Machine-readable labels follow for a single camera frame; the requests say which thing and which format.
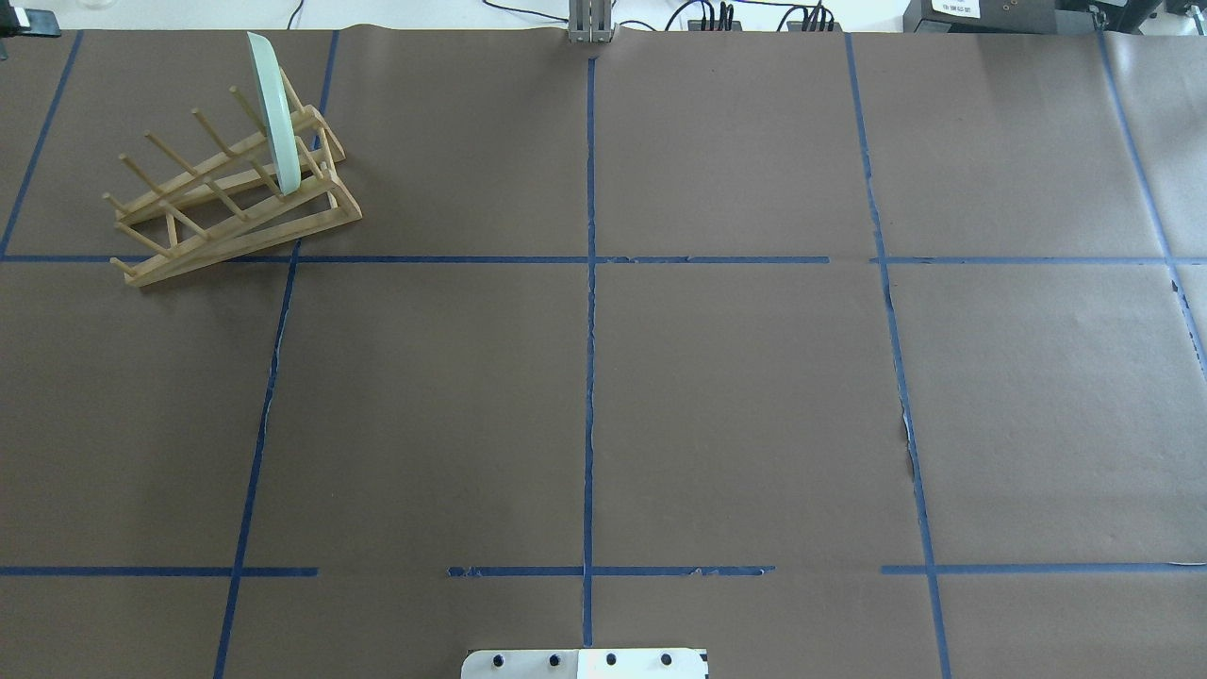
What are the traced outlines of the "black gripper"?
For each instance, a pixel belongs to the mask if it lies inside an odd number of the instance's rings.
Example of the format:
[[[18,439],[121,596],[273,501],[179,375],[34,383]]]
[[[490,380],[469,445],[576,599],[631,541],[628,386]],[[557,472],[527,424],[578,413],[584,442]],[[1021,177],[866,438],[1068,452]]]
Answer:
[[[56,13],[46,8],[1,8],[1,39],[59,39],[62,29]]]

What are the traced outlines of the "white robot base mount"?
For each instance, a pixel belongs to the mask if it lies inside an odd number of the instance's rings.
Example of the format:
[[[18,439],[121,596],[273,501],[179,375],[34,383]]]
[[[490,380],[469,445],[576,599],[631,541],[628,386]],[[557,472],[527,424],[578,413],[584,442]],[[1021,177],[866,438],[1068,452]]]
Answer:
[[[705,650],[690,648],[587,648],[479,650],[462,662],[461,678],[709,678]]]

